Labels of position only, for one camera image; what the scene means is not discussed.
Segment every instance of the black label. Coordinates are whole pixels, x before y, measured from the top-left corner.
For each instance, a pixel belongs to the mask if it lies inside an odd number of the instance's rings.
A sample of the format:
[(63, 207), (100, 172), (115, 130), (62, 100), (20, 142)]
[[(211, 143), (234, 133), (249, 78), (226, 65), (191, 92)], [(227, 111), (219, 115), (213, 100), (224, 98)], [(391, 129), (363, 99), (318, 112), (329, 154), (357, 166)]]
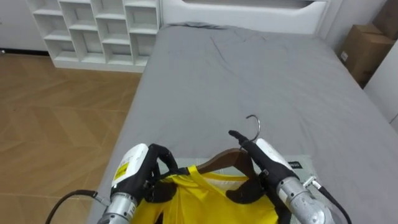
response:
[(297, 161), (288, 162), (293, 169), (303, 169), (301, 164)]

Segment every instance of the white shelf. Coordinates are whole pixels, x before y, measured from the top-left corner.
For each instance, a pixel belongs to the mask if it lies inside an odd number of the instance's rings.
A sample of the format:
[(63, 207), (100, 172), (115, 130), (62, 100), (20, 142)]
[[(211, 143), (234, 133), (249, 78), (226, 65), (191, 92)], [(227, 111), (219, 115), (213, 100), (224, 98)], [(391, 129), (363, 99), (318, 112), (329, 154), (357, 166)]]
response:
[(26, 1), (56, 67), (144, 70), (160, 27), (160, 0)]
[(146, 66), (148, 62), (149, 56), (138, 56), (136, 59), (137, 66)]
[(157, 26), (153, 24), (133, 24), (129, 32), (132, 34), (156, 34)]
[(44, 37), (45, 40), (65, 40), (72, 41), (67, 30), (54, 30)]
[(130, 40), (129, 36), (126, 34), (107, 34), (102, 43), (130, 45)]
[(59, 53), (54, 60), (58, 61), (67, 61), (67, 62), (78, 62), (79, 60), (77, 59), (76, 52), (61, 52)]
[(104, 54), (87, 53), (81, 62), (86, 63), (105, 63)]
[(125, 6), (156, 8), (156, 1), (153, 1), (153, 0), (126, 0)]
[(110, 65), (133, 65), (131, 55), (112, 55), (109, 59)]
[(62, 16), (62, 11), (49, 6), (44, 6), (33, 12), (35, 15)]
[(59, 2), (89, 4), (90, 0), (59, 0)]
[(122, 14), (115, 14), (111, 12), (100, 12), (98, 13), (97, 16), (95, 16), (97, 19), (119, 19), (119, 20), (125, 20), (126, 18)]
[(95, 24), (95, 21), (76, 21), (69, 27), (69, 29), (97, 31), (97, 25)]

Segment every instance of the yellow shirt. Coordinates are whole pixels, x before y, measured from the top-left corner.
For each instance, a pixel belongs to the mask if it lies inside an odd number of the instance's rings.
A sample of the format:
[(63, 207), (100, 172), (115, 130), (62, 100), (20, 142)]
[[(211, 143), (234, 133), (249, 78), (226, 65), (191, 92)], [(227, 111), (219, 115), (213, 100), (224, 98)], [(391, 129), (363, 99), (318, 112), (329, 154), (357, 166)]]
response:
[(142, 200), (132, 224), (155, 223), (163, 214), (164, 224), (177, 223), (264, 223), (278, 222), (275, 207), (268, 197), (261, 197), (254, 203), (238, 204), (226, 197), (226, 190), (216, 187), (242, 184), (247, 177), (199, 174), (196, 166), (188, 168), (190, 175), (171, 175), (163, 181), (177, 184), (177, 192), (171, 201), (148, 203)]

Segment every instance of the black cable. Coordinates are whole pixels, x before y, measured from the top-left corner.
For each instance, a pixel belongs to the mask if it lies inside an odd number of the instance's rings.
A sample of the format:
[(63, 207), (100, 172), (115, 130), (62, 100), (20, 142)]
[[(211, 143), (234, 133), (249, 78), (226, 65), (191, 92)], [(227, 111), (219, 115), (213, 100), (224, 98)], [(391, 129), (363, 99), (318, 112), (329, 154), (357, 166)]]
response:
[(98, 192), (95, 190), (75, 190), (73, 192), (70, 192), (69, 194), (66, 194), (63, 196), (52, 208), (50, 214), (48, 215), (45, 224), (50, 224), (52, 217), (54, 216), (55, 212), (58, 210), (58, 207), (62, 204), (62, 202), (66, 201), (66, 199), (74, 196), (74, 195), (84, 195), (84, 196), (89, 196), (92, 198), (95, 198), (97, 196)]
[(319, 192), (321, 192), (327, 199), (329, 199), (329, 201), (331, 201), (334, 205), (336, 205), (336, 207), (338, 209), (340, 209), (340, 211), (342, 212), (342, 214), (344, 215), (344, 217), (347, 219), (347, 223), (348, 224), (352, 224), (351, 219), (348, 215), (348, 213), (346, 212), (346, 210), (343, 208), (343, 206), (341, 206), (337, 200), (331, 196), (331, 194), (329, 193), (329, 191), (327, 191), (327, 189), (324, 186), (321, 186), (319, 189)]

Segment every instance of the white headboard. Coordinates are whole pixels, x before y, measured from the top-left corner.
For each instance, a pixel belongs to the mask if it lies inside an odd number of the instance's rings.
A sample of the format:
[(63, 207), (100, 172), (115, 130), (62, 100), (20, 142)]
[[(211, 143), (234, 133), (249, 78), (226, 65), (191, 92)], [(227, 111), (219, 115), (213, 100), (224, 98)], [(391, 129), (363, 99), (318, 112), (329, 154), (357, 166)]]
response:
[(163, 24), (207, 22), (268, 32), (318, 34), (329, 1), (161, 0), (161, 4)]

